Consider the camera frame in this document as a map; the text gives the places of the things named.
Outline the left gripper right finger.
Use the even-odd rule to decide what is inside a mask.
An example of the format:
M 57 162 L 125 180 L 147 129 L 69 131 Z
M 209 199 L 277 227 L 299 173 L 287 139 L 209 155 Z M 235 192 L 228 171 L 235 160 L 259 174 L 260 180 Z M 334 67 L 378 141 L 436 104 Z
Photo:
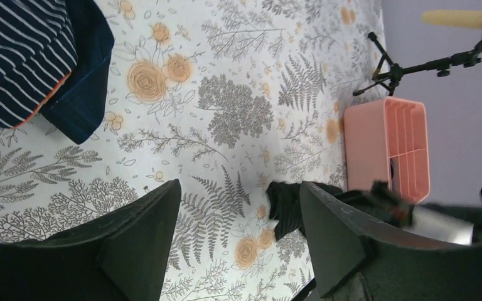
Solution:
M 482 300 L 482 242 L 409 233 L 304 182 L 300 205 L 316 290 L 333 300 Z

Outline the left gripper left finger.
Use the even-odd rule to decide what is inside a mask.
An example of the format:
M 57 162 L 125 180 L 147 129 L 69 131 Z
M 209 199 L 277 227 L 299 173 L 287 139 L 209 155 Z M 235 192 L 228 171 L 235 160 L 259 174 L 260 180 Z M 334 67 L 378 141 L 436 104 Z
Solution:
M 174 179 L 46 240 L 0 243 L 0 300 L 158 300 L 180 201 Z

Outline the black striped underwear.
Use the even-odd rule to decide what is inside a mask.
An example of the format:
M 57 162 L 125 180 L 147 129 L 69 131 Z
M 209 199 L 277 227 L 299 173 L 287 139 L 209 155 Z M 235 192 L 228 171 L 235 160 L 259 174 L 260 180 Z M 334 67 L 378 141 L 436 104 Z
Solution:
M 277 221 L 274 228 L 276 241 L 296 230 L 306 237 L 299 200 L 300 188 L 299 183 L 272 181 L 265 192 L 270 204 L 269 219 Z

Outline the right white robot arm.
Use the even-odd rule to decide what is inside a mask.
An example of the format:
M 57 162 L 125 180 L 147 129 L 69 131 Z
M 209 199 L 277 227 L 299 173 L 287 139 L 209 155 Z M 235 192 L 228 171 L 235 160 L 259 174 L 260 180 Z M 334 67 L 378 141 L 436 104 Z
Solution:
M 482 206 L 411 204 L 381 181 L 375 181 L 369 191 L 348 191 L 337 198 L 409 233 L 460 245 L 482 242 Z

